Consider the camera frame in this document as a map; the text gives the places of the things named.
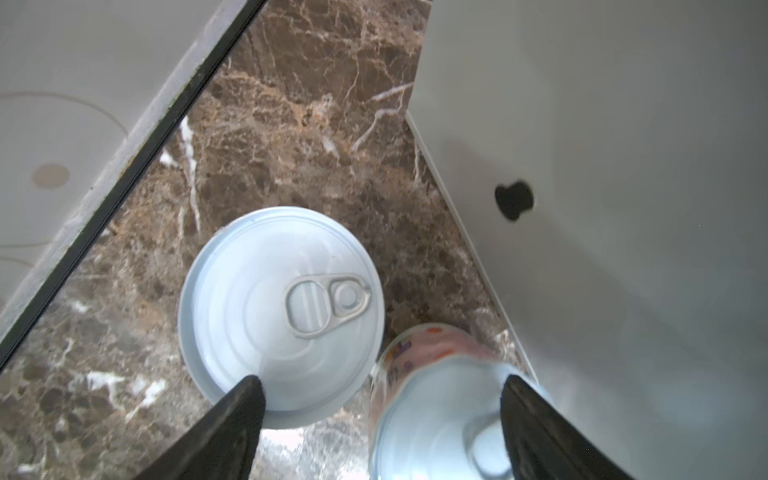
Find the green can behind cabinet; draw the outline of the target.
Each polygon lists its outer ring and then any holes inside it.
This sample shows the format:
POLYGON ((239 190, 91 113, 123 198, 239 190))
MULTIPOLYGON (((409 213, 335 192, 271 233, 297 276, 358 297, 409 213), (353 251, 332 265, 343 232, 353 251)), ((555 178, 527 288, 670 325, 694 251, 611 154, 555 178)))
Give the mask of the green can behind cabinet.
POLYGON ((217 402, 256 376, 267 429, 334 415, 371 374, 384 324, 382 284, 360 241, 328 216, 288 206, 217 232, 190 267, 178 307, 197 388, 217 402))

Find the grey metal cabinet box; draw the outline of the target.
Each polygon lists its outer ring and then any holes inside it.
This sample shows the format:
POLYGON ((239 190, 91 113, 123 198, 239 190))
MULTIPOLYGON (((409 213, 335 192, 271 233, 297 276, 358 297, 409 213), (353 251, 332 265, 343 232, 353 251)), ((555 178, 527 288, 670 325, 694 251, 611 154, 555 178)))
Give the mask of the grey metal cabinet box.
POLYGON ((766 3, 436 1, 407 118, 559 412, 765 478, 766 3))

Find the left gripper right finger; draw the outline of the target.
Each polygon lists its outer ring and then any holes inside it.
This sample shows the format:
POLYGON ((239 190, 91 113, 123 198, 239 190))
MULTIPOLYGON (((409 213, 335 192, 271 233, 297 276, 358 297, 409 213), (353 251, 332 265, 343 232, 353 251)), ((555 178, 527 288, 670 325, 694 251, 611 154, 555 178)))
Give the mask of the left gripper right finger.
POLYGON ((518 375, 504 383, 500 418, 515 479, 631 479, 518 375))

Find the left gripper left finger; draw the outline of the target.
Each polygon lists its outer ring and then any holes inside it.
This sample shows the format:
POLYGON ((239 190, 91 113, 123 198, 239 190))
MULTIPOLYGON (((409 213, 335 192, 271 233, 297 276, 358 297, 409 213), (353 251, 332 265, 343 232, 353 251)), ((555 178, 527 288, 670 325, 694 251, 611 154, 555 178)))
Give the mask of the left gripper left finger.
POLYGON ((262 384, 244 377, 139 479, 247 479, 266 411, 262 384))

